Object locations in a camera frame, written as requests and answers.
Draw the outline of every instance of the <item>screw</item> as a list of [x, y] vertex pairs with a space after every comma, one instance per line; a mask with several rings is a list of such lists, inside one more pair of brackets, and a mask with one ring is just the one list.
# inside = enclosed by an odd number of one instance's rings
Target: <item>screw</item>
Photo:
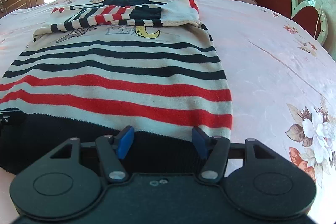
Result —
[[211, 179], [214, 180], [218, 177], [218, 173], [212, 170], [204, 171], [201, 174], [202, 178], [204, 179]]
[[122, 180], [126, 177], [126, 174], [122, 171], [113, 171], [109, 174], [109, 177], [114, 180]]
[[159, 185], [159, 182], [157, 180], [153, 180], [153, 181], [149, 182], [149, 184], [155, 187], [155, 186]]
[[166, 180], [166, 179], [162, 179], [162, 180], [160, 180], [159, 181], [161, 184], [167, 184], [168, 183], [168, 180]]

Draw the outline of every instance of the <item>pink bedspread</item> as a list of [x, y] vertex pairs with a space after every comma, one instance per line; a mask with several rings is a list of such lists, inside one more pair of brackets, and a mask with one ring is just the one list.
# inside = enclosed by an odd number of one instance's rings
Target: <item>pink bedspread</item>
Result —
[[[319, 224], [334, 223], [335, 61], [299, 25], [268, 9], [234, 0], [196, 1], [232, 92], [231, 141], [256, 138], [303, 169], [318, 189], [309, 216]], [[53, 7], [84, 2], [58, 0], [0, 19], [0, 75]], [[229, 161], [227, 174], [238, 166]], [[17, 217], [8, 192], [12, 178], [0, 169], [0, 224]]]

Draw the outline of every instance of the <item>yellow moon print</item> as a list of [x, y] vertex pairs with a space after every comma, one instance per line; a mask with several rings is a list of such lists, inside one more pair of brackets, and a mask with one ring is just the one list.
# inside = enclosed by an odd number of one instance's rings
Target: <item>yellow moon print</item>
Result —
[[147, 33], [146, 27], [144, 26], [136, 26], [135, 32], [139, 37], [144, 38], [158, 38], [160, 35], [160, 30], [157, 30], [155, 33]]

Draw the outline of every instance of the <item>blue gripper pad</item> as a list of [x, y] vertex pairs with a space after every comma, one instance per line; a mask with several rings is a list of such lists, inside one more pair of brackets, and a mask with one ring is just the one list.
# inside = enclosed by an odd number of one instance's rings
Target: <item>blue gripper pad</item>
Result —
[[119, 145], [116, 150], [118, 159], [124, 159], [131, 148], [134, 140], [134, 128], [132, 126], [125, 127], [120, 133], [115, 137], [119, 139]]
[[191, 133], [191, 138], [199, 157], [203, 160], [207, 159], [209, 157], [209, 143], [211, 142], [211, 137], [206, 135], [199, 127], [194, 127]]

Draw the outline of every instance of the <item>circular base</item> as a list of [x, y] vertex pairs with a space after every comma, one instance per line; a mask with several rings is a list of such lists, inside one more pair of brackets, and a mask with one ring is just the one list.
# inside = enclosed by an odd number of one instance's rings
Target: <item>circular base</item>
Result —
[[246, 165], [231, 173], [223, 187], [236, 208], [267, 220], [302, 215], [311, 207], [316, 195], [313, 180], [290, 163]]
[[10, 195], [20, 212], [38, 219], [66, 218], [97, 200], [101, 182], [92, 170], [62, 160], [52, 163], [32, 165], [13, 180]]

